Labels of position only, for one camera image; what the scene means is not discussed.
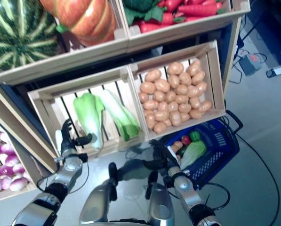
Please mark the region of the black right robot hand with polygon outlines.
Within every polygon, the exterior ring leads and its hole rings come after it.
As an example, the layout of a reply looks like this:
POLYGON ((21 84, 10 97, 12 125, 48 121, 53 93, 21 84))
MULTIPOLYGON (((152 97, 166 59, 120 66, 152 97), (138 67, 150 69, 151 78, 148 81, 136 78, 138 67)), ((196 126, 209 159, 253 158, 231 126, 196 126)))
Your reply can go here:
POLYGON ((150 146, 153 148, 153 159, 150 161, 142 160, 143 165, 149 170, 162 170, 168 171, 172 167, 179 167, 176 158, 159 140, 153 139, 149 141, 150 146))

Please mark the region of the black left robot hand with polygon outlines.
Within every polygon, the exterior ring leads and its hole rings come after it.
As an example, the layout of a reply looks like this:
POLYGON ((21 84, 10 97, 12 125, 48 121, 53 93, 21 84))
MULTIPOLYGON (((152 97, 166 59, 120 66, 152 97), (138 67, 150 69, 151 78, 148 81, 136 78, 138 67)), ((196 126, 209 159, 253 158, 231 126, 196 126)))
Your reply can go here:
POLYGON ((78 138, 71 138, 70 130, 72 126, 72 120, 67 119, 61 129, 62 134, 62 142, 61 142, 61 155, 64 157, 65 151, 74 150, 76 151, 76 146, 84 146, 89 144, 92 141, 93 136, 91 134, 87 134, 78 138))

